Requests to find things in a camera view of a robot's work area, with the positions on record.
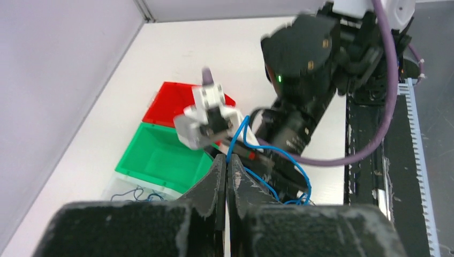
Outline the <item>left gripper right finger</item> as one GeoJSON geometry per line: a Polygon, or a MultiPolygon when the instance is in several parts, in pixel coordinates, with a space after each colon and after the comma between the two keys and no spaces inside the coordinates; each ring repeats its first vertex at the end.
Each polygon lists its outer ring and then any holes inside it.
{"type": "Polygon", "coordinates": [[[232,256],[405,256],[377,207],[284,205],[258,185],[237,155],[228,164],[232,256]]]}

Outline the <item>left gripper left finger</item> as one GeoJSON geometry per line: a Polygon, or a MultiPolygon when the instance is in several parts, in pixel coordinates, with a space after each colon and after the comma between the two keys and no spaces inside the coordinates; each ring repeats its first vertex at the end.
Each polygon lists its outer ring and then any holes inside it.
{"type": "Polygon", "coordinates": [[[73,202],[50,220],[34,256],[223,256],[226,156],[173,201],[73,202]]]}

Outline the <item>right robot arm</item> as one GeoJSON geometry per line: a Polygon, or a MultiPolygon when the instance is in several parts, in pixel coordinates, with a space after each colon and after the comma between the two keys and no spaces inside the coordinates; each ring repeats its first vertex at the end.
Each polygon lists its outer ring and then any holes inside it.
{"type": "Polygon", "coordinates": [[[397,102],[403,52],[415,1],[327,2],[261,39],[266,77],[276,100],[242,118],[228,157],[247,149],[245,171],[276,202],[307,205],[312,186],[302,165],[348,166],[381,146],[397,102]],[[384,107],[365,146],[332,160],[307,159],[304,149],[336,94],[384,107]]]}

